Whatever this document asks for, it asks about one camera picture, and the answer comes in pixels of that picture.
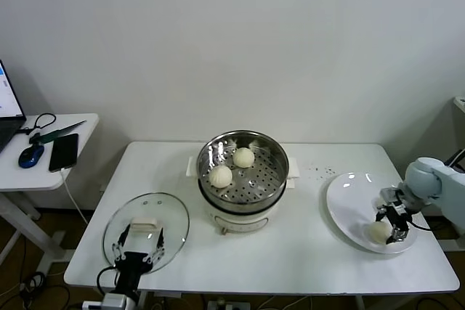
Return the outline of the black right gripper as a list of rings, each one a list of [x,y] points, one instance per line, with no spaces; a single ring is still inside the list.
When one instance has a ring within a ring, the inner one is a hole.
[[[403,242],[408,235],[408,223],[411,220],[411,216],[406,212],[398,213],[395,207],[391,205],[379,206],[376,210],[375,221],[382,221],[386,216],[393,227],[385,244],[389,245],[396,242]]]

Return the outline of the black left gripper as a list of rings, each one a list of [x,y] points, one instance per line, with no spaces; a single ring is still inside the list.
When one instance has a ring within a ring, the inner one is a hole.
[[[115,293],[133,295],[138,291],[138,285],[142,275],[147,274],[165,254],[163,229],[158,234],[155,249],[149,253],[127,251],[124,245],[129,234],[130,225],[119,235],[117,242],[112,244],[112,252],[115,267],[119,272]]]

